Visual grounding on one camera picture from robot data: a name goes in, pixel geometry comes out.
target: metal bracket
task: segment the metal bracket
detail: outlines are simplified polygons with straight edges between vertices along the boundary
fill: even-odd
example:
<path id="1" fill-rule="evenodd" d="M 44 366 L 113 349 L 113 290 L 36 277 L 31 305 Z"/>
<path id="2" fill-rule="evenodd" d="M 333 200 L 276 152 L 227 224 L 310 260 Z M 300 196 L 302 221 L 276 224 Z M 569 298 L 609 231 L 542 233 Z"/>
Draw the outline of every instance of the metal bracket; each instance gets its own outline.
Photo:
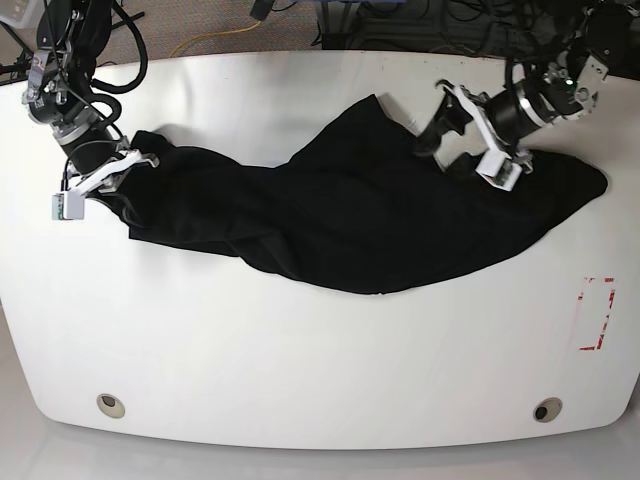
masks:
<path id="1" fill-rule="evenodd" d="M 511 155 L 502 147 L 502 142 L 498 139 L 489 119 L 480 105 L 475 103 L 483 96 L 472 97 L 471 94 L 461 85 L 454 88 L 456 98 L 478 126 L 488 150 L 483 155 L 476 172 L 492 186 L 501 190 L 511 191 L 523 172 L 523 167 L 519 163 L 524 163 L 531 170 L 531 156 L 528 151 L 522 149 L 518 152 L 518 162 L 513 161 Z"/>
<path id="2" fill-rule="evenodd" d="M 82 220 L 84 218 L 84 201 L 86 196 L 98 190 L 100 193 L 112 193 L 118 187 L 133 166 L 148 163 L 156 168 L 160 161 L 152 154 L 142 154 L 139 150 L 131 150 L 121 160 L 113 160 L 83 178 L 78 185 L 66 192 L 53 196 L 52 213 L 54 220 Z"/>
<path id="3" fill-rule="evenodd" d="M 22 99 L 22 103 L 25 105 L 29 102 L 36 101 L 40 96 L 40 88 L 42 87 L 44 74 L 51 55 L 51 52 L 45 50 L 38 50 L 33 54 L 31 70 L 29 71 L 29 79 L 27 81 L 28 88 Z"/>
<path id="4" fill-rule="evenodd" d="M 580 72 L 574 98 L 582 105 L 585 112 L 591 113 L 596 106 L 598 90 L 607 76 L 609 69 L 593 55 L 589 56 L 587 63 Z"/>

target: black cloth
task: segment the black cloth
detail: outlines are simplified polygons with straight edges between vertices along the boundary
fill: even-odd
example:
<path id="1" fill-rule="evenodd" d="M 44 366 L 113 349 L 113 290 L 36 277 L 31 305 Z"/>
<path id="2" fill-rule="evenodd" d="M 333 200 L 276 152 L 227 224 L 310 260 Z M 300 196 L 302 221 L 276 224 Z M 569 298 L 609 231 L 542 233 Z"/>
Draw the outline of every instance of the black cloth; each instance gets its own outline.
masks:
<path id="1" fill-rule="evenodd" d="M 607 188 L 576 158 L 537 152 L 512 192 L 413 155 L 415 137 L 370 96 L 286 164 L 242 166 L 139 132 L 160 158 L 104 198 L 130 238 L 227 256 L 263 272 L 360 294 L 466 275 L 513 257 Z"/>

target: cable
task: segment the cable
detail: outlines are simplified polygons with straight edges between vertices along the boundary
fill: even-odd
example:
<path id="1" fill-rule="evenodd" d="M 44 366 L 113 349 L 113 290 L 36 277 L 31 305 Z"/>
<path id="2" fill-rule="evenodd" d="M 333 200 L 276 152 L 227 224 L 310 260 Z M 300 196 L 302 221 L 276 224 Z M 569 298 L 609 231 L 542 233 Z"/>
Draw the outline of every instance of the cable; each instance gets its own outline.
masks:
<path id="1" fill-rule="evenodd" d="M 382 10 L 378 7 L 374 7 L 371 2 L 363 2 L 362 6 L 373 13 L 378 18 L 389 18 L 396 13 L 402 7 L 402 3 L 396 3 L 393 8 L 389 10 Z"/>
<path id="2" fill-rule="evenodd" d="M 122 8 L 124 8 L 124 0 L 116 0 L 116 3 L 118 3 L 118 5 L 120 5 Z M 111 18 L 113 18 L 113 16 L 115 15 L 115 12 L 111 12 Z"/>
<path id="3" fill-rule="evenodd" d="M 359 46 L 358 49 L 362 49 L 364 50 L 364 46 L 367 43 L 384 43 L 386 45 L 391 45 L 392 47 L 398 48 L 403 52 L 412 52 L 412 53 L 426 53 L 424 50 L 414 50 L 410 47 L 405 47 L 404 45 L 400 45 L 399 43 L 394 42 L 393 40 L 385 40 L 384 38 L 372 38 L 370 40 L 365 40 L 364 42 L 362 42 Z"/>
<path id="4" fill-rule="evenodd" d="M 131 21 L 135 22 L 136 20 L 140 20 L 141 18 L 144 18 L 146 15 L 147 14 L 145 12 L 138 12 L 135 15 L 131 15 Z M 116 22 L 113 25 L 111 25 L 111 31 L 113 32 L 119 28 L 122 28 L 125 25 L 126 23 L 120 20 L 119 22 Z"/>
<path id="5" fill-rule="evenodd" d="M 284 8 L 272 8 L 271 11 L 272 12 L 284 12 L 285 10 L 289 10 L 291 7 L 295 7 L 298 4 L 298 2 L 291 2 L 291 4 L 287 5 Z"/>
<path id="6" fill-rule="evenodd" d="M 451 45 L 447 45 L 442 44 L 442 45 L 437 45 L 435 47 L 432 47 L 429 49 L 429 53 L 436 53 L 438 50 L 442 50 L 443 48 L 448 48 L 449 50 L 453 50 L 454 52 L 457 52 L 457 50 L 455 48 L 453 48 Z"/>
<path id="7" fill-rule="evenodd" d="M 464 45 L 462 43 L 453 43 L 451 41 L 451 39 L 449 38 L 449 36 L 444 33 L 444 32 L 440 32 L 440 38 L 442 38 L 442 40 L 449 45 L 453 50 L 457 51 L 458 53 L 463 53 L 463 54 L 471 54 L 471 56 L 473 57 L 477 57 L 478 56 L 478 51 L 474 50 L 471 47 L 468 47 L 467 45 Z"/>
<path id="8" fill-rule="evenodd" d="M 514 14 L 518 22 L 518 26 L 520 27 L 520 30 L 524 35 L 524 38 L 527 39 L 527 41 L 531 44 L 531 46 L 535 51 L 539 50 L 540 43 L 538 42 L 538 39 L 533 35 L 533 33 L 531 33 L 531 29 L 535 26 L 537 22 L 537 18 L 533 20 L 533 22 L 531 23 L 531 26 L 527 25 L 525 21 L 524 5 L 520 3 L 520 0 L 514 0 L 513 3 L 514 3 Z"/>
<path id="9" fill-rule="evenodd" d="M 422 14 L 416 18 L 416 20 L 422 20 L 424 17 L 427 16 L 427 14 L 429 13 L 429 10 L 431 9 L 431 1 L 432 0 L 427 0 L 427 8 L 424 9 L 424 12 L 422 12 Z"/>
<path id="10" fill-rule="evenodd" d="M 122 115 L 122 105 L 114 97 L 111 97 L 105 94 L 90 93 L 86 95 L 84 99 L 90 104 L 103 103 L 111 109 L 111 114 L 104 120 L 100 121 L 100 123 L 97 123 L 95 125 L 96 130 L 102 130 L 109 126 L 113 126 L 113 124 L 117 122 L 118 119 L 120 118 L 120 115 Z M 78 116 L 78 114 L 80 114 L 80 112 L 83 109 L 84 109 L 84 105 L 77 103 L 76 105 L 73 106 L 73 108 L 71 108 L 71 110 L 69 110 L 64 115 L 63 122 L 72 123 L 73 120 Z"/>
<path id="11" fill-rule="evenodd" d="M 469 8 L 470 10 L 474 10 L 476 12 L 481 12 L 487 15 L 492 15 L 498 18 L 504 18 L 504 17 L 509 17 L 511 15 L 513 15 L 513 12 L 510 11 L 503 11 L 503 10 L 496 10 L 496 8 L 500 8 L 500 7 L 504 7 L 507 5 L 511 5 L 511 2 L 508 3 L 501 3 L 499 5 L 494 5 L 493 3 L 489 5 L 487 5 L 484 2 L 480 2 L 480 3 L 470 3 L 466 0 L 449 0 L 451 3 L 457 3 L 459 5 L 464 5 L 465 7 Z"/>
<path id="12" fill-rule="evenodd" d="M 460 17 L 456 17 L 453 12 L 451 11 L 451 9 L 448 10 L 449 16 L 451 18 L 453 18 L 454 20 L 458 21 L 458 22 L 473 22 L 474 20 L 477 20 L 478 18 L 480 18 L 482 15 L 485 14 L 485 12 L 483 12 L 482 10 L 480 10 L 478 12 L 478 14 L 475 17 L 469 17 L 469 18 L 460 18 Z"/>
<path id="13" fill-rule="evenodd" d="M 192 43 L 197 42 L 198 40 L 203 40 L 205 38 L 219 37 L 219 36 L 222 36 L 222 35 L 233 35 L 235 33 L 249 32 L 249 31 L 251 31 L 251 30 L 253 30 L 255 28 L 258 28 L 261 23 L 262 22 L 256 22 L 253 25 L 251 25 L 250 27 L 240 28 L 238 30 L 227 30 L 226 32 L 212 32 L 212 33 L 203 33 L 202 35 L 196 35 L 195 37 L 190 38 L 189 40 L 185 40 L 180 45 L 178 45 L 176 48 L 174 48 L 173 51 L 171 52 L 171 54 L 169 54 L 169 58 L 174 58 L 176 53 L 178 53 L 183 48 L 191 45 Z"/>
<path id="14" fill-rule="evenodd" d="M 317 24 L 318 24 L 318 36 L 315 38 L 313 42 L 311 42 L 312 47 L 317 47 L 322 43 L 322 29 L 320 28 L 320 22 L 317 22 Z"/>
<path id="15" fill-rule="evenodd" d="M 147 47 L 144 44 L 144 40 L 142 38 L 142 35 L 140 34 L 140 30 L 138 30 L 138 27 L 133 22 L 133 20 L 131 20 L 129 15 L 127 15 L 127 12 L 125 12 L 122 7 L 118 5 L 118 2 L 113 3 L 111 5 L 111 8 L 113 8 L 114 12 L 116 12 L 122 19 L 122 21 L 127 25 L 127 27 L 129 27 L 129 30 L 131 31 L 133 38 L 136 41 L 138 53 L 140 54 L 140 69 L 138 70 L 138 75 L 136 76 L 136 78 L 126 85 L 111 85 L 110 83 L 103 82 L 101 80 L 98 80 L 97 78 L 94 78 L 91 81 L 91 85 L 99 90 L 102 90 L 103 92 L 112 93 L 114 95 L 121 95 L 123 93 L 132 91 L 142 83 L 144 77 L 147 75 L 147 68 L 149 67 L 149 56 L 147 55 Z"/>

